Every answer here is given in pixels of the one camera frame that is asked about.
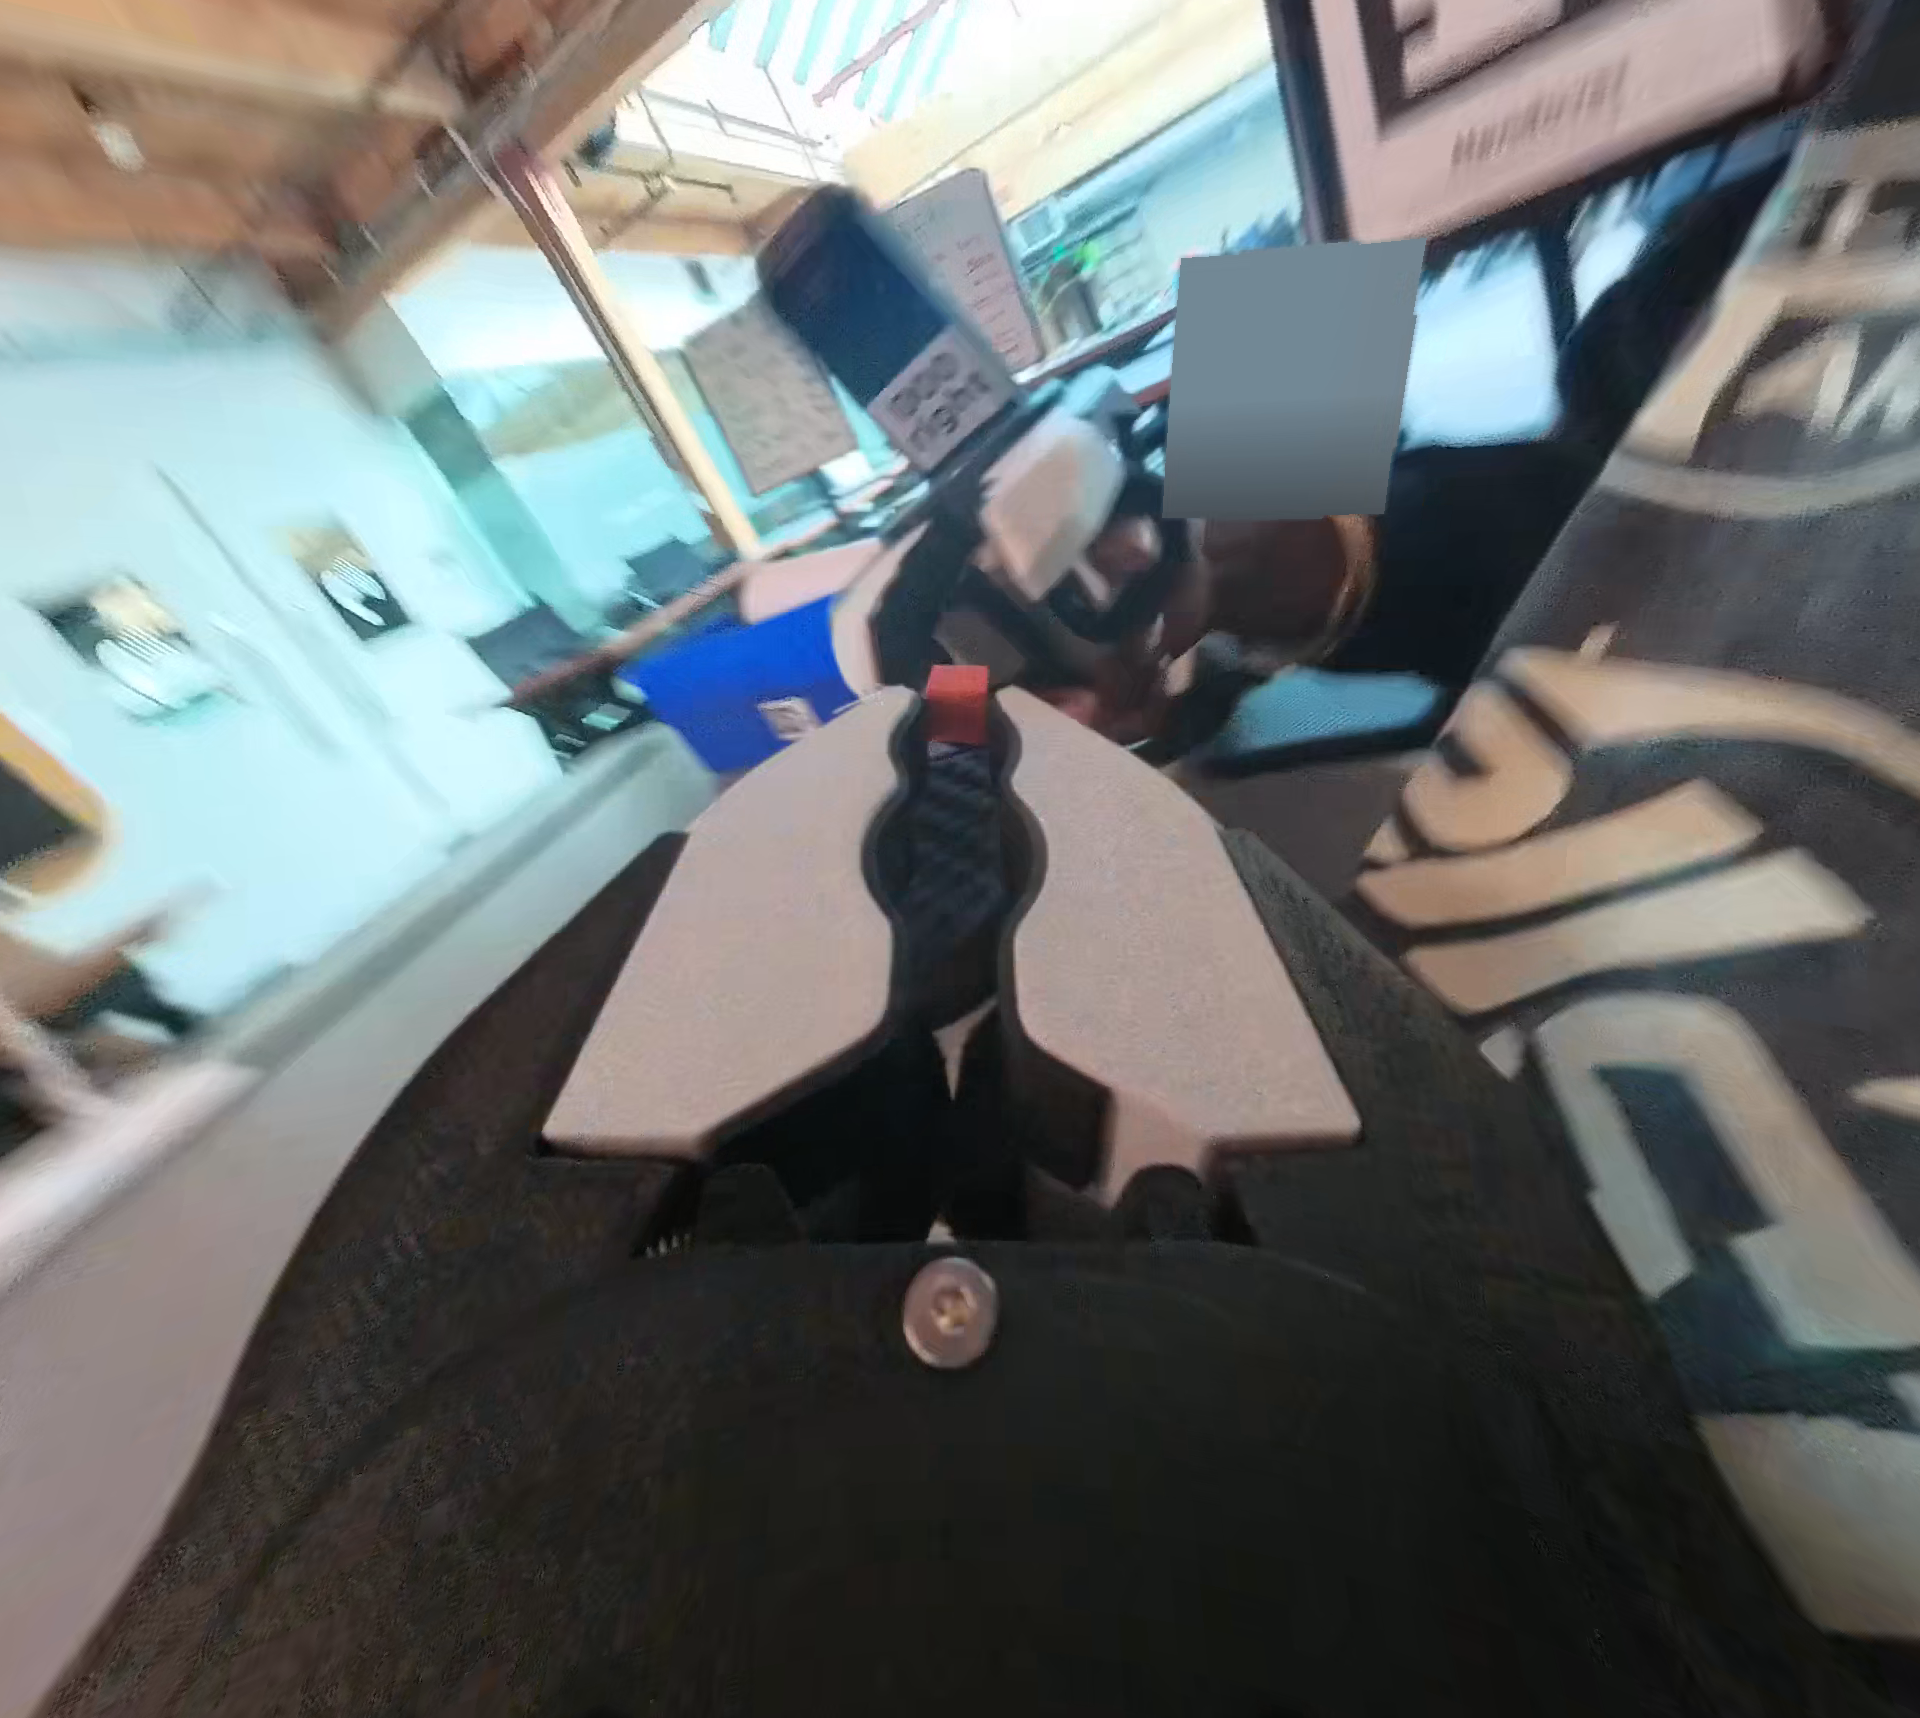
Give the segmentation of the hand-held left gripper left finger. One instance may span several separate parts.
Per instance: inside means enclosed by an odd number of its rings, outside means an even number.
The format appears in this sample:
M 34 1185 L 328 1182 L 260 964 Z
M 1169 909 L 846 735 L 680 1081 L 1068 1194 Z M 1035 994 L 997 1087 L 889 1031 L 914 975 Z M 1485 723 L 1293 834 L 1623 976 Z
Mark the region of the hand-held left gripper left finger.
M 914 692 L 878 692 L 695 819 L 543 1123 L 546 1145 L 704 1159 L 878 1042 L 896 927 L 869 840 L 900 796 L 914 713 Z

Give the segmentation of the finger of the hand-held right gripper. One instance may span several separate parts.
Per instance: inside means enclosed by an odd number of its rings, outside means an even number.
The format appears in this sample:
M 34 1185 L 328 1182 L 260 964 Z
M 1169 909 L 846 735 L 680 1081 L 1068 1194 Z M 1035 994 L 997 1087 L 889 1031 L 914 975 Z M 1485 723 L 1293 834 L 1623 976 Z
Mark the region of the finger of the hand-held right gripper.
M 837 552 L 830 602 L 839 671 L 856 698 L 921 692 L 937 662 L 938 565 L 928 540 L 878 540 Z

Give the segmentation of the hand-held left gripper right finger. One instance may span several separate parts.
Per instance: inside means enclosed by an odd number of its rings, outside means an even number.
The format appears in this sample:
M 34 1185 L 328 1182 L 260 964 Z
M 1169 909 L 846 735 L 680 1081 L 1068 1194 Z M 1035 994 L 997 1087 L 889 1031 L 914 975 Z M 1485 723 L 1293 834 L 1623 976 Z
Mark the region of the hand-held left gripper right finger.
M 1358 1143 L 1359 1110 L 1222 827 L 1042 698 L 997 698 L 1028 880 L 1002 940 L 1008 1085 L 1034 1161 L 1118 1204 L 1142 1171 Z

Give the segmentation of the blue plastic bin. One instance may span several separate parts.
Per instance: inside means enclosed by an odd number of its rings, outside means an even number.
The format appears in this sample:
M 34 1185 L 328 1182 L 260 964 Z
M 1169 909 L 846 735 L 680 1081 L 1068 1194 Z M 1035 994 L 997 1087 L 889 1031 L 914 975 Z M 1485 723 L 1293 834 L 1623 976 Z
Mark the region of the blue plastic bin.
M 738 775 L 859 702 L 832 617 L 821 598 L 754 624 L 722 620 L 642 651 L 614 678 L 700 765 Z

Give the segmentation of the person's right hand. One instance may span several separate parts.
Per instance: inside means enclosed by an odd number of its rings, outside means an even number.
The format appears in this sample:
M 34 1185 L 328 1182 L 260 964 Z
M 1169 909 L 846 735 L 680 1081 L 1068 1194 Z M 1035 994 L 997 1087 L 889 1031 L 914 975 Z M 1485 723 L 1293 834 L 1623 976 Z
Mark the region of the person's right hand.
M 1047 700 L 1118 744 L 1182 756 L 1226 729 L 1268 680 L 1324 661 L 1380 572 L 1380 521 L 1189 521 L 1154 609 Z

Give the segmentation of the whiteboard with green writing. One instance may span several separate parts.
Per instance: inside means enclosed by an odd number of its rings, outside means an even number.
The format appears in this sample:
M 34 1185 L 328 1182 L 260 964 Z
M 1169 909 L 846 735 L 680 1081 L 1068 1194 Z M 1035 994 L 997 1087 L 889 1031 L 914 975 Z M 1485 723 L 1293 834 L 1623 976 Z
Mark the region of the whiteboard with green writing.
M 830 375 L 763 296 L 695 333 L 682 357 L 752 497 L 859 450 Z

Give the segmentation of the whiteboard with red writing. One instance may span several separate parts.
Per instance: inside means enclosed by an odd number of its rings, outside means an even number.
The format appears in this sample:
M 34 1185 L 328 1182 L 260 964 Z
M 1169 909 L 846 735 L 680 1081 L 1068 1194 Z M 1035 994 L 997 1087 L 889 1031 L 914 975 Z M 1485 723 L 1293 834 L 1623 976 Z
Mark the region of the whiteboard with red writing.
M 952 171 L 888 217 L 1008 369 L 1044 361 L 1044 333 L 984 171 Z

